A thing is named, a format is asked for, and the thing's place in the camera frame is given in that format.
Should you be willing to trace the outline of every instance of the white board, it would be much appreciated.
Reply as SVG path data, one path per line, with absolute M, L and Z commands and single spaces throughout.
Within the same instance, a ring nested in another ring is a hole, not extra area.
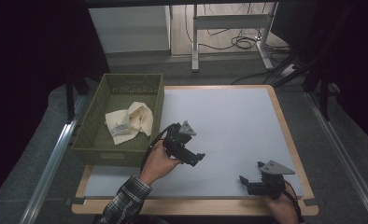
M 239 176 L 261 182 L 257 161 L 277 161 L 295 171 L 266 89 L 166 90 L 161 130 L 184 120 L 196 131 L 186 148 L 205 157 L 195 167 L 181 164 L 154 182 L 149 197 L 244 197 L 248 193 Z M 84 196 L 115 196 L 138 173 L 138 168 L 94 166 Z M 304 195 L 298 175 L 285 178 L 298 196 Z

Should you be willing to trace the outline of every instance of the metal stand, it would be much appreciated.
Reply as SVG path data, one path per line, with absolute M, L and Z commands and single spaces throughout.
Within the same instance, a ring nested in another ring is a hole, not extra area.
M 274 67 L 265 50 L 265 42 L 275 16 L 276 6 L 277 2 L 274 2 L 268 14 L 198 16 L 198 7 L 193 5 L 192 72 L 199 71 L 198 30 L 242 28 L 264 28 L 261 41 L 257 42 L 257 49 L 266 70 L 273 70 Z

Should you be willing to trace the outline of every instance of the wooden frame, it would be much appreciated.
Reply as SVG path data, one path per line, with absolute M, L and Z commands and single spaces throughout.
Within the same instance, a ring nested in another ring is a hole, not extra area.
M 297 175 L 304 189 L 304 196 L 299 199 L 299 205 L 303 216 L 315 216 L 318 214 L 318 206 L 306 206 L 304 201 L 314 199 L 304 167 L 301 163 L 297 149 L 292 140 L 289 127 L 284 119 L 274 89 L 269 85 L 240 85 L 240 86 L 166 86 L 166 90 L 207 90 L 207 89 L 243 89 L 265 88 L 274 106 L 276 116 L 288 145 L 292 161 Z M 86 166 L 76 194 L 77 198 L 83 198 L 83 193 L 91 175 L 93 166 Z M 72 211 L 76 214 L 102 214 L 111 199 L 85 200 L 84 204 L 73 204 Z M 141 210 L 142 215 L 154 216 L 271 216 L 261 197 L 246 199 L 149 199 L 146 200 Z

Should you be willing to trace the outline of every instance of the white surface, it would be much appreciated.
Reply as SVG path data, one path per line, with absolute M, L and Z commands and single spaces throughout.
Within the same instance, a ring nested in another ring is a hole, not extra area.
M 89 9 L 105 53 L 170 49 L 169 7 Z
M 266 89 L 165 91 L 161 129 L 184 120 L 197 133 L 186 148 L 205 157 L 195 167 L 179 165 L 157 180 L 150 197 L 247 196 L 239 176 L 261 182 L 257 161 L 277 161 L 295 171 Z M 114 196 L 138 170 L 95 166 L 84 196 Z M 304 195 L 297 175 L 285 178 L 298 196 Z

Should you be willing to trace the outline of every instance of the metal rail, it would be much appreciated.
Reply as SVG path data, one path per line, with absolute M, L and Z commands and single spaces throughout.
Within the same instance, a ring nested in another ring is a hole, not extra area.
M 70 123 L 64 125 L 62 133 L 56 143 L 55 148 L 50 155 L 50 159 L 48 160 L 47 165 L 38 180 L 38 183 L 35 187 L 35 191 L 24 210 L 24 213 L 21 217 L 21 224 L 31 224 L 35 223 L 36 217 L 38 216 L 39 210 L 41 209 L 42 203 L 47 196 L 48 190 L 50 189 L 50 184 L 52 183 L 53 178 L 55 177 L 56 171 L 59 167 L 59 164 L 64 155 L 65 149 L 68 146 L 71 135 L 73 134 L 77 122 L 78 122 L 78 114 L 82 110 L 83 105 L 85 104 L 86 96 L 80 95 L 76 101 L 75 112 L 73 120 Z
M 313 107 L 313 110 L 318 118 L 319 123 L 321 124 L 322 129 L 326 133 L 327 137 L 329 138 L 331 144 L 333 145 L 333 149 L 338 156 L 338 159 L 342 163 L 347 175 L 349 176 L 350 181 L 353 184 L 353 187 L 358 192 L 365 209 L 368 211 L 368 185 L 361 177 L 358 169 L 356 168 L 355 164 L 353 163 L 350 156 L 347 154 L 347 150 L 345 146 L 342 144 L 341 140 L 339 139 L 338 135 L 336 134 L 333 126 L 329 121 L 326 121 L 324 117 L 318 110 L 318 100 L 316 97 L 306 92 L 305 96 L 308 98 L 310 104 Z

